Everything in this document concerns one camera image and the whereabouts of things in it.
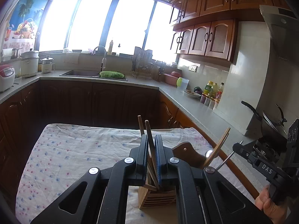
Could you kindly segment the person right hand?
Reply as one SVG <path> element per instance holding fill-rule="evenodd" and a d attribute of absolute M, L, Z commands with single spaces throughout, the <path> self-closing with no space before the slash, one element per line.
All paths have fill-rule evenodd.
<path fill-rule="evenodd" d="M 255 199 L 255 206 L 273 223 L 284 223 L 287 216 L 287 203 L 276 205 L 270 198 L 269 185 L 266 185 Z"/>

